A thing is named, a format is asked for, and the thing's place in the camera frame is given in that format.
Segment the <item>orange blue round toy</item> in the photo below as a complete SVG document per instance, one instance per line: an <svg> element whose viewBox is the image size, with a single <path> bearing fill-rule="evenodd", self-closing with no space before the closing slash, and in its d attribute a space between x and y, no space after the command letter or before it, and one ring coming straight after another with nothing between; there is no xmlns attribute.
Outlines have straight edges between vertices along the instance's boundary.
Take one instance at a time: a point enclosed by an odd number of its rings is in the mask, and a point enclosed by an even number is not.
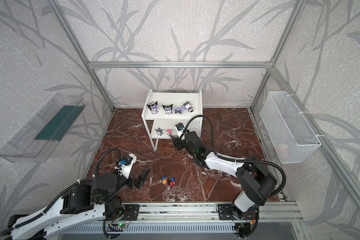
<svg viewBox="0 0 360 240"><path fill-rule="evenodd" d="M167 177L162 177L162 184L163 185L168 185L168 178Z"/></svg>

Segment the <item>grey blue penguin toy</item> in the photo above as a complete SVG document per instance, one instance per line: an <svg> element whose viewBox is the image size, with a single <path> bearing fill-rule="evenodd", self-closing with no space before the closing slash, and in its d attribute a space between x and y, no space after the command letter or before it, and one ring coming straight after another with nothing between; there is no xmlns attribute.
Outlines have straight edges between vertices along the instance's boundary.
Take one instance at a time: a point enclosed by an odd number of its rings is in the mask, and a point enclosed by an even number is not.
<svg viewBox="0 0 360 240"><path fill-rule="evenodd" d="M156 133L157 133L158 136L162 136L163 135L163 130L158 128L158 129L156 129Z"/></svg>

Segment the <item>purple winged figure toy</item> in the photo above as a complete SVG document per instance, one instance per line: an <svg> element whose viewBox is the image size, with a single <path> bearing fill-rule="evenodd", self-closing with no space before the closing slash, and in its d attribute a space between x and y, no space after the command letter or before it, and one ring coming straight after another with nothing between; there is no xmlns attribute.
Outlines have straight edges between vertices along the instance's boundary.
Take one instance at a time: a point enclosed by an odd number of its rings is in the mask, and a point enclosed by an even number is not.
<svg viewBox="0 0 360 240"><path fill-rule="evenodd" d="M184 109L183 108L173 108L174 114L177 116L181 116Z"/></svg>

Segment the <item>black purple figure toy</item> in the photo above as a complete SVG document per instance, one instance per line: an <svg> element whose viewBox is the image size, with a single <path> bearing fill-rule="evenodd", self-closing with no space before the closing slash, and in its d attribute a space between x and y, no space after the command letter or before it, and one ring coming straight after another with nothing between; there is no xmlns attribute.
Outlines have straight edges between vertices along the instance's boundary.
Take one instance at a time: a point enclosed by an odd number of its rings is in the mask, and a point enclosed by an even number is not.
<svg viewBox="0 0 360 240"><path fill-rule="evenodd" d="M164 111L165 111L165 114L167 116L171 116L173 114L173 104L170 104L170 105L162 105Z"/></svg>
<svg viewBox="0 0 360 240"><path fill-rule="evenodd" d="M149 104L147 104L148 109L151 111L153 115L157 114L159 112L158 110L158 102L154 101Z"/></svg>

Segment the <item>purple hat figure toy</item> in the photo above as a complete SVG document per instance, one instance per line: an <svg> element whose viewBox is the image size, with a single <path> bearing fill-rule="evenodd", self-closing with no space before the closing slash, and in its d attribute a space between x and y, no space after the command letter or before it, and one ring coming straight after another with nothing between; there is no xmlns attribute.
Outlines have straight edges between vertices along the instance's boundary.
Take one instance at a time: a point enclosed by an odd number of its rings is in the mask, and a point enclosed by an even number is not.
<svg viewBox="0 0 360 240"><path fill-rule="evenodd" d="M187 101L183 104L183 109L185 111L187 111L188 113L192 113L194 111L194 108L192 107L192 105L189 101Z"/></svg>

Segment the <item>red black blue toy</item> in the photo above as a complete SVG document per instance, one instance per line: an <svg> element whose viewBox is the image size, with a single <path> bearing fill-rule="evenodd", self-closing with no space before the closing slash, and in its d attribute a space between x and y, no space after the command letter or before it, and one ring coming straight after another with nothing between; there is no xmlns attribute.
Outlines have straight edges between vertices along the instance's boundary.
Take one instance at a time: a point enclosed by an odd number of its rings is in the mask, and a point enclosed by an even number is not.
<svg viewBox="0 0 360 240"><path fill-rule="evenodd" d="M168 179L168 185L171 187L175 184L175 179L174 178L170 178Z"/></svg>

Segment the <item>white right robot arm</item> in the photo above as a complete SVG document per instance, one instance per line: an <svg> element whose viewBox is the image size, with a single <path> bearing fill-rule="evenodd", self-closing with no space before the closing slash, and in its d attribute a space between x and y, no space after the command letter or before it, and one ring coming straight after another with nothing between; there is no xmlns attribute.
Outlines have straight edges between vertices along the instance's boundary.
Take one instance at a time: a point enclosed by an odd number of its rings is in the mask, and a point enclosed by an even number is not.
<svg viewBox="0 0 360 240"><path fill-rule="evenodd" d="M211 149L203 146L195 131L188 130L190 123L197 118L204 118L210 124ZM239 180L242 192L231 203L232 214L236 219L241 220L249 210L264 206L270 197L285 187L287 176L279 165L260 161L256 157L234 158L218 153L215 149L212 121L208 117L196 115L186 125L177 123L175 127L178 136L171 137L175 149L186 150L199 167L217 170Z"/></svg>

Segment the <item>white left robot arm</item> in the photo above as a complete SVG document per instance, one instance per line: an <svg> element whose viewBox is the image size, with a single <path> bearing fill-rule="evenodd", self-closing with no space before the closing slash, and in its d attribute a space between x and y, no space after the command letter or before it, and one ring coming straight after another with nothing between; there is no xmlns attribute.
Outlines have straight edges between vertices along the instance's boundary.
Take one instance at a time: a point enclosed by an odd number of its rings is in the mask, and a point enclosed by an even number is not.
<svg viewBox="0 0 360 240"><path fill-rule="evenodd" d="M100 175L100 166L111 152L117 152L116 168ZM134 154L122 156L118 148L106 150L97 160L92 177L77 180L33 214L13 215L0 236L7 240L47 240L82 224L123 218L127 211L118 193L125 187L141 189L150 173L146 169L138 178L131 177L136 160Z"/></svg>

